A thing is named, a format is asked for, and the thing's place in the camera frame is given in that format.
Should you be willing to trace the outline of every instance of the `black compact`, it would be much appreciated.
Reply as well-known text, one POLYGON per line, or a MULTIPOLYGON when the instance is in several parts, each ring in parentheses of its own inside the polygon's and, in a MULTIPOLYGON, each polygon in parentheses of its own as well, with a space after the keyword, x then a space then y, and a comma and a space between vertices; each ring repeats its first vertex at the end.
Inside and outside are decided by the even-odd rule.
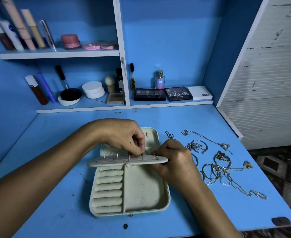
POLYGON ((165 92, 170 102, 193 99, 193 96, 185 87, 165 88, 165 92))
POLYGON ((134 92, 135 101, 165 101, 164 89, 136 88, 134 92))

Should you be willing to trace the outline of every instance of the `hand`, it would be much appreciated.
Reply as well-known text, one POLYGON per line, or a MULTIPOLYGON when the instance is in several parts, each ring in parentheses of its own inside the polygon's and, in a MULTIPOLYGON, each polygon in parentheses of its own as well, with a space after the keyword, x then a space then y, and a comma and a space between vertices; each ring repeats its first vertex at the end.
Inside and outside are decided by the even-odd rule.
POLYGON ((100 119, 90 122, 98 132, 100 143, 124 149, 138 156, 144 152, 145 136, 139 125, 130 119, 100 119))
POLYGON ((186 196, 189 190, 204 184, 191 152, 179 141, 168 139, 153 153, 168 158, 167 163, 152 164, 152 167, 183 196, 186 196))

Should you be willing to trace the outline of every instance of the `blue tube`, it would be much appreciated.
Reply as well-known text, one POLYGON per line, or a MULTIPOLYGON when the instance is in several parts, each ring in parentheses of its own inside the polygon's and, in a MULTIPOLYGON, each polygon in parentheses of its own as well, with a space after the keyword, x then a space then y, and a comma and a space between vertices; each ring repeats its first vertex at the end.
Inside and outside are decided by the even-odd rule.
POLYGON ((57 103, 52 91, 50 90, 46 80, 44 79, 43 75, 41 73, 37 73, 38 79, 40 80, 41 84, 44 86, 47 94, 49 95, 50 99, 52 100, 53 103, 57 103))

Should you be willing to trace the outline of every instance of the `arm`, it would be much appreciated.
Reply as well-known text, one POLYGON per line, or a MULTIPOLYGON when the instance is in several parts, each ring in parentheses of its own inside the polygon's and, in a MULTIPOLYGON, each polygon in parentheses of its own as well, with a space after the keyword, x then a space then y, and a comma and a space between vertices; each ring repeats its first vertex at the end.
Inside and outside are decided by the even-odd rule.
POLYGON ((101 143, 140 155, 145 137, 135 121, 96 120, 1 178, 0 237, 13 236, 72 167, 101 143))
POLYGON ((177 140, 167 140, 153 153, 169 159, 152 167, 188 202, 206 237, 241 238, 194 164, 191 152, 177 140))

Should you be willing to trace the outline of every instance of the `jewelry box lid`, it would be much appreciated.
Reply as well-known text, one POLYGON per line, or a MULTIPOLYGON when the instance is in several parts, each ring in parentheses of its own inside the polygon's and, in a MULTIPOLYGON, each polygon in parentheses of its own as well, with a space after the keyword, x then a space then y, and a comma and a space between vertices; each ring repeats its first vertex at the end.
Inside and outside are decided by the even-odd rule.
POLYGON ((143 155, 143 156, 100 156, 87 164, 89 167, 115 166, 115 165, 141 165, 166 163, 168 159, 164 156, 143 155))

